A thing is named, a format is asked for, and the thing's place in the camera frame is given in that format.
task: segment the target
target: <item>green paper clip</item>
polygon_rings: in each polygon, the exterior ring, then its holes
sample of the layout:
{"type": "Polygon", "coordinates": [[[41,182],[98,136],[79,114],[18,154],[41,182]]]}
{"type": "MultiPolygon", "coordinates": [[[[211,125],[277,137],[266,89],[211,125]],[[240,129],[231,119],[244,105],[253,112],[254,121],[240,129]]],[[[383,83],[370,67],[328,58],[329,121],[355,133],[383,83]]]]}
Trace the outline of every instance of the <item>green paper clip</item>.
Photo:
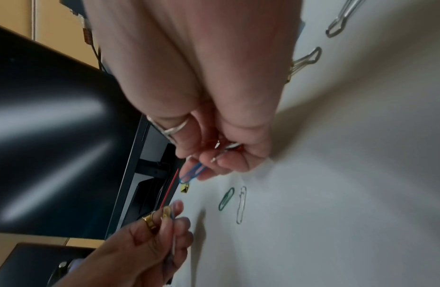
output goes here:
{"type": "Polygon", "coordinates": [[[223,198],[220,201],[219,204],[219,210],[222,211],[225,206],[227,205],[228,201],[233,197],[234,195],[234,187],[231,187],[227,193],[223,196],[223,198]]]}

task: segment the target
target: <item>hand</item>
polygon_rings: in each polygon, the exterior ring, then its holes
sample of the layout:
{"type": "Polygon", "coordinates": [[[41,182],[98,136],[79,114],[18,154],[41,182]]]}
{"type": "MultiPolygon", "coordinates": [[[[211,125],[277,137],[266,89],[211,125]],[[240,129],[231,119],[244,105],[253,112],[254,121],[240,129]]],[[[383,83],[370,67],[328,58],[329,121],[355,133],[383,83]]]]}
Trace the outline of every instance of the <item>hand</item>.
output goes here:
{"type": "Polygon", "coordinates": [[[87,0],[108,66],[141,112],[176,135],[176,155],[208,166],[200,180],[247,172],[270,154],[301,0],[87,0]],[[218,138],[244,144],[211,163],[218,138]]]}
{"type": "MultiPolygon", "coordinates": [[[[184,209],[181,201],[173,203],[177,216],[184,209]]],[[[174,275],[187,258],[187,248],[193,242],[186,217],[161,220],[162,210],[152,220],[160,227],[153,236],[144,220],[121,228],[92,252],[75,270],[66,275],[57,287],[161,287],[174,275]],[[176,251],[172,265],[165,265],[176,236],[176,251]]]]}

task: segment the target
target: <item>red wire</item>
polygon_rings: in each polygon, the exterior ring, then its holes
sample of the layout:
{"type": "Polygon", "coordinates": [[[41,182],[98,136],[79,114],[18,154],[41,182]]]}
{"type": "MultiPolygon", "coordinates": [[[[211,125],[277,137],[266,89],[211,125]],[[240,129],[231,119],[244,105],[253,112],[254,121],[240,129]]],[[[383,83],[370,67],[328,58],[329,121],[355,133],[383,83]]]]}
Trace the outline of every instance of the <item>red wire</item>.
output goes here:
{"type": "Polygon", "coordinates": [[[167,193],[165,194],[165,197],[163,198],[162,205],[160,205],[160,208],[162,208],[163,205],[165,204],[165,200],[167,200],[167,197],[168,197],[169,191],[171,190],[171,187],[173,186],[174,180],[176,179],[176,176],[177,176],[177,173],[178,173],[178,172],[179,172],[179,169],[177,169],[177,170],[176,170],[176,173],[174,174],[173,180],[171,181],[171,184],[170,184],[169,187],[168,187],[167,193]]]}

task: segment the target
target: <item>white table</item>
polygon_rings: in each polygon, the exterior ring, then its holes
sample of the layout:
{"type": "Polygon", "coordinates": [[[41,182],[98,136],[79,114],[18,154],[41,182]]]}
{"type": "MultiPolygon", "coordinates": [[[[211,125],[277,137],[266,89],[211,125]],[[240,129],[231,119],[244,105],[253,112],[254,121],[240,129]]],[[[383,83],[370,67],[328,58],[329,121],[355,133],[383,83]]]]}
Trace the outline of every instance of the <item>white table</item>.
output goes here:
{"type": "Polygon", "coordinates": [[[440,0],[366,0],[328,39],[343,4],[305,2],[294,58],[323,54],[285,88],[270,159],[175,194],[195,243],[173,286],[440,286],[440,0]]]}

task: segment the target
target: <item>computer monitor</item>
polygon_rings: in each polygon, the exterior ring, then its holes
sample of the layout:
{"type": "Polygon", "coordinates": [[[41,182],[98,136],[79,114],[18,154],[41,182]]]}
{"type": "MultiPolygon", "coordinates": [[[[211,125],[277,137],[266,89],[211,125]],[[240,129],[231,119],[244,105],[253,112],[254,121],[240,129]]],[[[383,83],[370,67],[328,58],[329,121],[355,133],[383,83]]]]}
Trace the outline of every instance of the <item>computer monitor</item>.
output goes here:
{"type": "Polygon", "coordinates": [[[113,76],[0,28],[0,232],[104,239],[148,128],[113,76]]]}

